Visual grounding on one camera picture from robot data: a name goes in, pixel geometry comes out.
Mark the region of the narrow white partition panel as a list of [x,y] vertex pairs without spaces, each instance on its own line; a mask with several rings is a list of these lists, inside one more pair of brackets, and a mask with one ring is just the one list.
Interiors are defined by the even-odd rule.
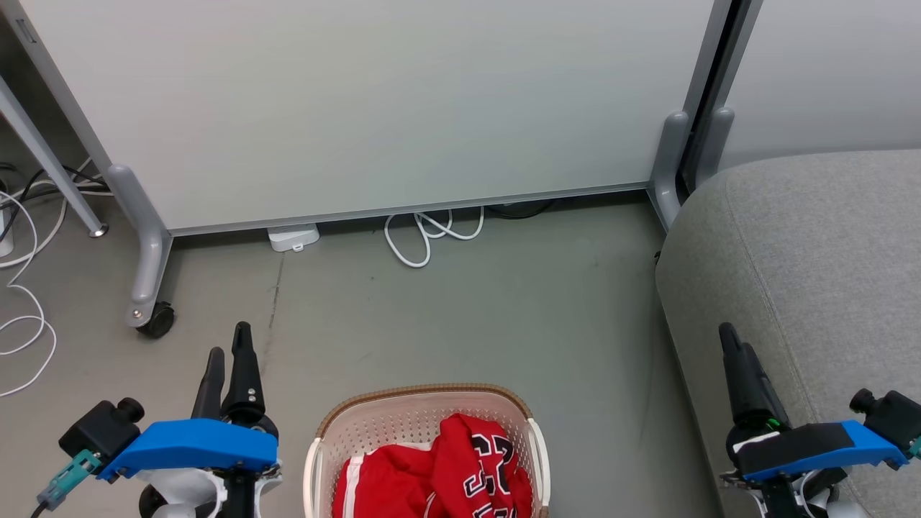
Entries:
[[750,0],[691,187],[747,162],[921,150],[921,0]]

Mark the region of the white power adapter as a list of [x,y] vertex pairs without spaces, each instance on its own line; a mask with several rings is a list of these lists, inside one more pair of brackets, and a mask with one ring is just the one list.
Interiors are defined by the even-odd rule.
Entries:
[[287,250],[300,252],[320,239],[320,232],[315,223],[268,227],[266,232],[270,246],[277,253]]

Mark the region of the red basketball jersey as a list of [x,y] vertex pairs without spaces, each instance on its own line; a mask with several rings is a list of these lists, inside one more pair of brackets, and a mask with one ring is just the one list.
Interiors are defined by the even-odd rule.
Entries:
[[532,483],[496,421],[461,414],[442,420],[433,455],[423,518],[532,518]]

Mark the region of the grey metal table leg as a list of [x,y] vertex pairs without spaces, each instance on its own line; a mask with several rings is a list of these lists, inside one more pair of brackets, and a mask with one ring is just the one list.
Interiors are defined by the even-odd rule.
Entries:
[[109,227],[96,217],[93,209],[86,202],[78,187],[65,172],[62,164],[37,131],[36,125],[26,114],[25,109],[0,76],[0,114],[4,116],[10,127],[16,132],[17,137],[29,148],[32,156],[39,162],[40,167],[48,174],[50,180],[56,185],[65,200],[76,211],[79,219],[88,227],[89,236],[99,238],[105,235]]

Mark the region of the black caster wheel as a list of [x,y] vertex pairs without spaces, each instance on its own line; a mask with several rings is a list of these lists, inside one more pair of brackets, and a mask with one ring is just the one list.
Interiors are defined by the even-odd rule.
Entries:
[[141,327],[136,328],[139,335],[148,339],[160,339],[171,331],[176,321],[175,309],[167,301],[155,303],[151,318]]

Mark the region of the cream plastic laundry basket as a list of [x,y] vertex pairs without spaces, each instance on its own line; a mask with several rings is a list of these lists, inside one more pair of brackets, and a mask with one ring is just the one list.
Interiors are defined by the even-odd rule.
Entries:
[[335,484],[350,457],[384,445],[434,440],[440,421],[457,413],[500,423],[532,483],[527,517],[550,518],[550,461],[542,430],[523,399],[484,383],[391,388],[338,404],[320,422],[304,461],[305,518],[332,518]]

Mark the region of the grey fabric sofa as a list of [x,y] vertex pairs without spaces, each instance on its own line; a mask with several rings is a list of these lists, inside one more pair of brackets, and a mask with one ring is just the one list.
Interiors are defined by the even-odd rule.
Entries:
[[655,285],[725,518],[730,398],[718,327],[750,343],[793,425],[854,419],[861,389],[921,404],[921,150],[750,162],[694,191]]

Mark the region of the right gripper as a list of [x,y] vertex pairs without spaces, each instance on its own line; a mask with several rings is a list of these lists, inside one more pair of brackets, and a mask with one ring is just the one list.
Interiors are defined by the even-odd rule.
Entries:
[[[721,478],[756,503],[758,518],[832,518],[836,485],[846,478],[841,455],[850,435],[838,423],[790,427],[750,343],[730,322],[718,327],[732,420],[726,449],[732,469]],[[762,414],[764,406],[772,417]]]

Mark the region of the white partition panel with legs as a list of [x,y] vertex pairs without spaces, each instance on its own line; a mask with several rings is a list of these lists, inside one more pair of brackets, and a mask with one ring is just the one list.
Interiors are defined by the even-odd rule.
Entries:
[[672,186],[732,0],[0,0],[139,242]]

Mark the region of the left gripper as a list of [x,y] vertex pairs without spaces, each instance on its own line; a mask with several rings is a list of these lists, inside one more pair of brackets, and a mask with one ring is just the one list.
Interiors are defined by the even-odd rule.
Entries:
[[281,474],[280,432],[266,415],[266,398],[249,322],[235,327],[233,365],[222,406],[224,351],[212,347],[195,396],[191,419],[220,420],[219,459],[213,470],[224,480],[223,518],[260,518],[260,495]]

